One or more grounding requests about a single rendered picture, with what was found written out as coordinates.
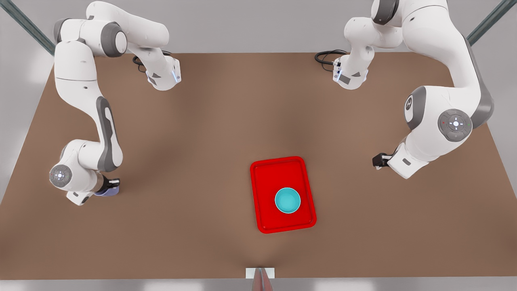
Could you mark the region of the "teal bowl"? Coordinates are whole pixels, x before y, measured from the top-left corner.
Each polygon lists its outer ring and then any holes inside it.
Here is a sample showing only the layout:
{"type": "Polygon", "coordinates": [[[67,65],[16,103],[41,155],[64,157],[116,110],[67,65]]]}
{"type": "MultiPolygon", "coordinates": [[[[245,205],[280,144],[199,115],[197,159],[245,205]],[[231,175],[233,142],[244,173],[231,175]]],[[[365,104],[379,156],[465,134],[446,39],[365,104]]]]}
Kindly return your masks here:
{"type": "Polygon", "coordinates": [[[282,213],[292,214],[301,206],[301,197],[293,188],[284,187],[275,194],[274,203],[282,213]]]}

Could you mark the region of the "red rectangular tray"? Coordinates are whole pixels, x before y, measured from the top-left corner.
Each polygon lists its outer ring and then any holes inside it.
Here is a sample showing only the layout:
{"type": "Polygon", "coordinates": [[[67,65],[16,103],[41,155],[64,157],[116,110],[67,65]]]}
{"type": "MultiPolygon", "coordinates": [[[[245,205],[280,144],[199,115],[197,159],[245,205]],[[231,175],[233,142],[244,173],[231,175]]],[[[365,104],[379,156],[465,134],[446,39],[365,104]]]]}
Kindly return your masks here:
{"type": "Polygon", "coordinates": [[[317,216],[305,161],[299,156],[256,161],[250,167],[257,228],[264,234],[313,227],[317,216]],[[282,213],[274,203],[281,188],[296,190],[301,206],[292,214],[282,213]]]}

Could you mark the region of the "silver frame post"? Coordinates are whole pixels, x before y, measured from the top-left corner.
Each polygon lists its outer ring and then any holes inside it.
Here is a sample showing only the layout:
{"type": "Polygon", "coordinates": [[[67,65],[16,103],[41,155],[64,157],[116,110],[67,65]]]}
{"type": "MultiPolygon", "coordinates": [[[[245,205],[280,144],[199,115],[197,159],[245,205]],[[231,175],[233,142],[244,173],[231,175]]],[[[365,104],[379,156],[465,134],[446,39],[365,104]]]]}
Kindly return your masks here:
{"type": "Polygon", "coordinates": [[[15,5],[12,0],[0,0],[0,7],[33,37],[50,55],[54,56],[55,44],[15,5]]]}
{"type": "Polygon", "coordinates": [[[273,291],[271,278],[275,278],[274,268],[246,268],[246,279],[253,279],[252,291],[273,291]]]}
{"type": "Polygon", "coordinates": [[[517,4],[517,0],[501,0],[497,6],[478,24],[467,36],[470,46],[473,46],[482,36],[489,31],[510,9],[517,4]]]}

